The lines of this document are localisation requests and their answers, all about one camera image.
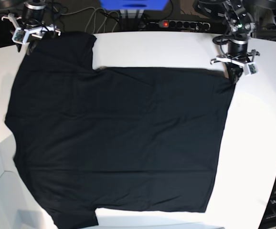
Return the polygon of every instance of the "black t-shirt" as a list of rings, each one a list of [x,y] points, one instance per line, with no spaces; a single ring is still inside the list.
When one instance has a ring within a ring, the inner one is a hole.
[[[97,225],[96,208],[204,212],[234,86],[194,69],[95,71],[95,41],[63,34],[22,61],[5,123],[25,185],[59,229]]]

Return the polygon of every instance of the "blue box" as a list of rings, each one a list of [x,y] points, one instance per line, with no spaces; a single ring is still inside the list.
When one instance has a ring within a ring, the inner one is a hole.
[[[163,10],[169,0],[100,0],[106,10]]]

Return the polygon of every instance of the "table surface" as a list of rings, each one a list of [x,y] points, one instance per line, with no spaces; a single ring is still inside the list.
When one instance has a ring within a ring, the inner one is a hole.
[[[210,59],[219,52],[212,43],[212,34],[120,32],[96,37],[94,69],[171,67],[225,70],[222,63],[210,65]],[[250,49],[261,53],[256,57],[259,73],[242,76],[237,83],[206,212],[97,209],[101,226],[124,225],[122,220],[127,216],[128,219],[139,217],[141,220],[127,221],[126,226],[157,225],[162,223],[160,219],[170,219],[202,222],[227,229],[258,228],[276,177],[276,42],[251,39]],[[4,118],[11,86],[23,57],[24,52],[17,53],[15,46],[0,49],[0,142],[11,135]],[[11,157],[8,160],[5,159],[4,163],[12,163]]]

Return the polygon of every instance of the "white table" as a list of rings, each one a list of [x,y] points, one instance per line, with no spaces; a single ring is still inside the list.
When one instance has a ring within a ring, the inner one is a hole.
[[[212,43],[214,35],[121,32],[96,37],[94,69],[111,66],[224,71],[222,63],[210,65],[210,59],[218,54],[218,47]],[[165,213],[97,209],[100,226],[201,222],[226,229],[258,228],[276,177],[276,42],[252,39],[249,49],[257,49],[261,53],[260,57],[256,57],[259,73],[242,76],[236,86],[207,211]],[[4,124],[4,117],[12,82],[23,56],[24,52],[17,53],[15,46],[0,49],[0,157],[3,169],[14,173],[17,171],[11,157],[15,144]],[[47,221],[47,225],[52,224],[50,218]]]

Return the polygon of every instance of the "t-shirt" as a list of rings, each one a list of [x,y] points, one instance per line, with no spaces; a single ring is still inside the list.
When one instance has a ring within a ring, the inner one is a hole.
[[[5,123],[26,187],[59,229],[97,225],[96,208],[205,212],[234,86],[206,70],[93,70],[95,41],[45,39],[21,63]]]

